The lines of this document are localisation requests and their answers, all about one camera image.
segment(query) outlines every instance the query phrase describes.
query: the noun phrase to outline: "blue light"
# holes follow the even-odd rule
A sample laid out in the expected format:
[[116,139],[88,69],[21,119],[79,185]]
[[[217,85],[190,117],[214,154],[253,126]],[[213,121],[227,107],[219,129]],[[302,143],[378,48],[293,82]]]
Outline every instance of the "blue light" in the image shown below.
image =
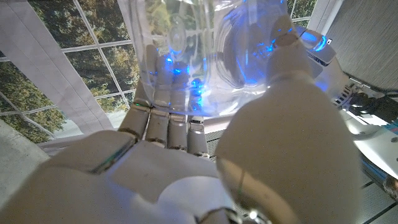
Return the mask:
[[200,107],[203,106],[203,98],[202,97],[198,99],[198,104]]
[[173,73],[176,74],[176,75],[179,75],[179,74],[181,74],[181,70],[179,70],[179,69],[174,69],[174,70],[173,70]]
[[245,61],[245,64],[248,65],[248,62],[249,62],[249,53],[248,53],[248,50],[246,50],[246,61]]
[[241,66],[241,64],[239,63],[239,60],[238,60],[237,58],[236,58],[236,63],[238,63],[238,67],[239,67],[239,69],[240,69],[240,71],[241,71],[241,73],[242,73],[242,75],[243,75],[244,81],[246,82],[246,75],[244,74],[243,69],[242,69],[242,66]]
[[309,32],[304,32],[301,35],[301,38],[303,40],[309,40],[309,41],[317,41],[317,37],[315,37],[313,34],[309,33]]
[[272,45],[270,45],[269,47],[266,46],[266,49],[267,49],[268,52],[271,52],[273,50]]
[[316,82],[315,85],[321,89],[322,91],[327,91],[328,89],[328,84],[327,83],[323,83],[323,82]]
[[246,80],[246,83],[250,84],[250,85],[257,84],[257,80],[250,78],[250,79]]
[[316,47],[313,48],[314,51],[318,52],[318,51],[324,49],[326,46],[326,43],[327,43],[326,37],[322,36],[322,41]]
[[193,88],[199,88],[199,89],[203,88],[203,84],[202,84],[202,82],[200,81],[200,79],[198,79],[198,78],[194,79],[194,80],[191,82],[191,84],[192,84],[192,87],[193,87]]

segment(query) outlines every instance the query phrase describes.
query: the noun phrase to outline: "white robotic hand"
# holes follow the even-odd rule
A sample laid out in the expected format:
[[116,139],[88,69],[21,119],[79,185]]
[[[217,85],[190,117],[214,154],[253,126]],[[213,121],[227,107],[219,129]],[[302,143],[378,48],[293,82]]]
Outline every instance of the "white robotic hand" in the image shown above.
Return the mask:
[[[290,19],[281,18],[286,30]],[[233,117],[217,149],[236,202],[272,223],[354,223],[359,157],[330,98],[314,85],[294,31],[279,32],[271,87]]]

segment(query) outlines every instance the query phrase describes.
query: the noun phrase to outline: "tree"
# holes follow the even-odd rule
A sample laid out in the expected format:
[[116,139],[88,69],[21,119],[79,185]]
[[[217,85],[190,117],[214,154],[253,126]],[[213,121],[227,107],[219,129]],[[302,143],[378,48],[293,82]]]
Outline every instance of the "tree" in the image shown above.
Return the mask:
[[297,0],[293,11],[293,18],[301,18],[312,15],[317,0]]
[[29,3],[61,48],[94,44],[72,0],[30,0]]
[[[0,91],[20,111],[29,111],[53,103],[23,75],[11,62],[0,63]],[[4,99],[0,100],[2,112],[15,111]],[[42,125],[50,132],[61,131],[65,123],[64,115],[57,109],[49,109],[28,114],[27,117]],[[0,116],[8,125],[19,131],[34,143],[48,141],[50,136],[18,114]]]

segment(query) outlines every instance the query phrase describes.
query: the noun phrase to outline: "robotic hand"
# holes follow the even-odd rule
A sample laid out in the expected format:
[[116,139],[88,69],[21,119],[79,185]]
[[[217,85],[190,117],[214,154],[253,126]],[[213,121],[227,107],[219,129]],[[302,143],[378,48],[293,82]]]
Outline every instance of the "robotic hand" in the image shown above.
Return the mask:
[[[242,223],[234,202],[256,223],[353,223],[357,151],[326,95],[344,92],[332,78],[341,70],[305,33],[288,16],[277,20],[270,87],[234,115],[216,164],[203,118],[152,107],[139,85],[118,131],[94,133],[42,164],[0,223]],[[307,54],[338,70],[313,81]]]

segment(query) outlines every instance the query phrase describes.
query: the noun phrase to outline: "gray wall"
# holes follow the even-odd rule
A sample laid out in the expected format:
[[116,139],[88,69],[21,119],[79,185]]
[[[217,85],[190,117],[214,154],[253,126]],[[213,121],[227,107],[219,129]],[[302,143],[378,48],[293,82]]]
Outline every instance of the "gray wall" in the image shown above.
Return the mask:
[[49,157],[0,119],[0,208],[25,178]]
[[345,0],[327,37],[343,71],[398,89],[398,1]]

